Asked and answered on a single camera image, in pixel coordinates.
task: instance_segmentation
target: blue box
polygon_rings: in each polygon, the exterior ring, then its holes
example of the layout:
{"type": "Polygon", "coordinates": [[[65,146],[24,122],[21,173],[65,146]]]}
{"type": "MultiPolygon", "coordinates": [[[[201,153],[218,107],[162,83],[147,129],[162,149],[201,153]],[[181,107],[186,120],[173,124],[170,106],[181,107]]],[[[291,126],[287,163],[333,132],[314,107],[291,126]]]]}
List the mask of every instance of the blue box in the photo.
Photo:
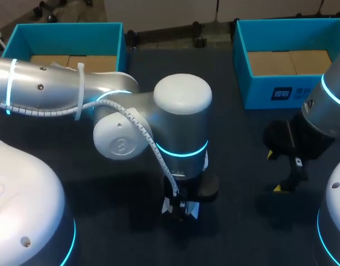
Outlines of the blue box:
{"type": "Polygon", "coordinates": [[[2,57],[30,61],[33,55],[113,55],[126,70],[122,23],[18,24],[2,57]]]}
{"type": "Polygon", "coordinates": [[[237,21],[233,59],[245,109],[300,108],[305,98],[295,91],[311,91],[321,75],[254,76],[248,52],[326,50],[331,61],[340,53],[340,19],[260,19],[237,21]],[[286,100],[271,100],[275,89],[290,88],[286,100]]]}

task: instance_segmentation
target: white joint cap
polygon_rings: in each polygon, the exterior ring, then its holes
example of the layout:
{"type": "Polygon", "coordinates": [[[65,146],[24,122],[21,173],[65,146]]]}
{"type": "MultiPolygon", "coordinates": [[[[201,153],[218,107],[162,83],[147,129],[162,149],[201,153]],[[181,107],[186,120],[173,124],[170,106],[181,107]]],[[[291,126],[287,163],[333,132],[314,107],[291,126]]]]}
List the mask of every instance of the white joint cap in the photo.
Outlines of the white joint cap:
{"type": "Polygon", "coordinates": [[[191,115],[205,110],[212,91],[206,81],[190,74],[175,74],[161,79],[154,89],[158,107],[176,115],[191,115]]]}

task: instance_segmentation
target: black clamp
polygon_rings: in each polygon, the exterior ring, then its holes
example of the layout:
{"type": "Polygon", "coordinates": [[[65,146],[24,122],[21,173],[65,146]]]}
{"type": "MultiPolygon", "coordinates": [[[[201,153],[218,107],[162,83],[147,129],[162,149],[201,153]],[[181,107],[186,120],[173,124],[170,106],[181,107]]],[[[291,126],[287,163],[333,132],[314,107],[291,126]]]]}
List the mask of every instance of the black clamp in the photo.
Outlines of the black clamp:
{"type": "Polygon", "coordinates": [[[290,121],[273,121],[265,128],[263,141],[270,149],[267,159],[287,155],[291,173],[273,190],[293,192],[301,181],[308,180],[305,167],[334,142],[334,138],[315,130],[299,112],[290,121]]]}

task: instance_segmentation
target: cardboard box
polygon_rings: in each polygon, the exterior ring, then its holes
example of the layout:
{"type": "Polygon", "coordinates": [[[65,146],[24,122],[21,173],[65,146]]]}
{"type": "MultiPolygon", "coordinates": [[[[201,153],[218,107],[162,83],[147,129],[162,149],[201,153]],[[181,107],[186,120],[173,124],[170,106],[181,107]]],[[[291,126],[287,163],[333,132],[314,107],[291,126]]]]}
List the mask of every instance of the cardboard box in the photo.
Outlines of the cardboard box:
{"type": "Polygon", "coordinates": [[[31,57],[31,63],[49,66],[53,62],[66,67],[69,62],[68,55],[33,55],[31,57]]]}
{"type": "MultiPolygon", "coordinates": [[[[38,60],[38,63],[47,65],[54,61],[66,67],[68,65],[66,58],[69,56],[88,55],[99,58],[86,58],[86,70],[125,72],[126,46],[123,25],[121,23],[18,24],[2,57],[34,63],[38,60]]],[[[70,67],[77,68],[79,59],[71,59],[70,67]]]]}
{"type": "Polygon", "coordinates": [[[112,72],[116,70],[116,57],[94,56],[86,57],[85,72],[112,72]]]}
{"type": "Polygon", "coordinates": [[[233,61],[245,109],[300,108],[339,53],[339,18],[237,21],[233,61]],[[287,51],[300,52],[290,62],[287,51]],[[268,58],[253,62],[252,52],[268,58]]]}
{"type": "Polygon", "coordinates": [[[289,52],[248,52],[254,76],[296,75],[289,52]]]}
{"type": "Polygon", "coordinates": [[[331,65],[326,50],[290,51],[298,75],[324,74],[331,65]]]}
{"type": "Polygon", "coordinates": [[[78,63],[86,63],[86,57],[69,57],[68,67],[72,69],[77,69],[78,63]]]}

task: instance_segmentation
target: black table surface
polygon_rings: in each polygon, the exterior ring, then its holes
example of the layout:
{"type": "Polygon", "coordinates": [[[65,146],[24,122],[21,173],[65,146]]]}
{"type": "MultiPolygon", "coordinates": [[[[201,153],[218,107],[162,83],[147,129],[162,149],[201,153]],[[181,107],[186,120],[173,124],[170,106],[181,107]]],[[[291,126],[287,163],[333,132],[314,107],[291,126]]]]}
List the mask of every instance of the black table surface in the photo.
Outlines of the black table surface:
{"type": "Polygon", "coordinates": [[[128,73],[142,91],[163,77],[190,73],[212,88],[209,171],[220,192],[198,221],[156,220],[163,180],[146,150],[110,161],[93,146],[92,122],[37,119],[0,111],[0,138],[37,156],[59,176],[75,215],[82,265],[314,265],[312,237],[323,192],[340,162],[340,143],[308,165],[294,194],[272,195],[288,159],[267,161],[262,132],[296,110],[245,111],[229,50],[136,50],[128,73]]]}

